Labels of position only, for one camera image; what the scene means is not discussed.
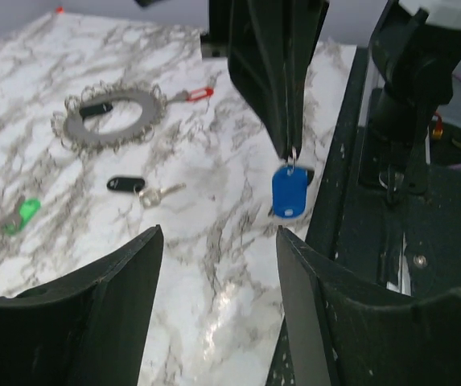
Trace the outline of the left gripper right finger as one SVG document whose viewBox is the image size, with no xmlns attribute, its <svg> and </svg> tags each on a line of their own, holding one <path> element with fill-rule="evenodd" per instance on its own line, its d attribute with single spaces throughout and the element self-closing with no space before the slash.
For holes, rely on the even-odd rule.
<svg viewBox="0 0 461 386">
<path fill-rule="evenodd" d="M 417 299 L 276 235 L 298 385 L 461 385 L 461 288 Z"/>
</svg>

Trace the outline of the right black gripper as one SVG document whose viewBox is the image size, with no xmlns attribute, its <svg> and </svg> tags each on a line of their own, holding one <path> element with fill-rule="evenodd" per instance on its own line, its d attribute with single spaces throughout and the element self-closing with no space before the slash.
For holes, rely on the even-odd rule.
<svg viewBox="0 0 461 386">
<path fill-rule="evenodd" d="M 304 90 L 328 1 L 210 1 L 204 57 L 228 57 L 231 81 L 264 124 L 279 158 L 303 139 Z"/>
</svg>

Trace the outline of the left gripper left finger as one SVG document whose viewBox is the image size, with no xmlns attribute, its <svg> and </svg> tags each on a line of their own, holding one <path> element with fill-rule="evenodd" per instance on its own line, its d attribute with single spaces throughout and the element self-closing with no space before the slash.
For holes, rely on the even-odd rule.
<svg viewBox="0 0 461 386">
<path fill-rule="evenodd" d="M 0 385 L 135 385 L 163 232 L 14 298 L 0 297 Z"/>
</svg>

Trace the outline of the blue tag key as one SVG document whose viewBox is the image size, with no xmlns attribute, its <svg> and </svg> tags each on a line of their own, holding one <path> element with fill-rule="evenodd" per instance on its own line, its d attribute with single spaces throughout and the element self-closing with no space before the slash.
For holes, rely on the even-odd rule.
<svg viewBox="0 0 461 386">
<path fill-rule="evenodd" d="M 306 210 L 307 190 L 315 171 L 298 164 L 298 151 L 292 148 L 286 163 L 279 167 L 271 180 L 272 208 L 270 214 L 282 219 L 301 216 Z"/>
</svg>

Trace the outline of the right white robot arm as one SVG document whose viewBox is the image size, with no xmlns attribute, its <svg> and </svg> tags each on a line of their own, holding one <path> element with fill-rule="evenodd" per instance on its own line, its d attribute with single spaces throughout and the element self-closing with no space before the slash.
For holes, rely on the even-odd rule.
<svg viewBox="0 0 461 386">
<path fill-rule="evenodd" d="M 295 160 L 303 143 L 307 70 L 327 1 L 211 1 L 203 56 L 223 56 L 231 81 L 264 124 L 277 156 Z M 461 60 L 461 1 L 389 1 L 368 45 L 384 81 L 370 121 L 373 136 L 410 148 L 401 166 L 379 170 L 390 203 L 426 191 L 424 142 L 436 109 L 450 102 Z"/>
</svg>

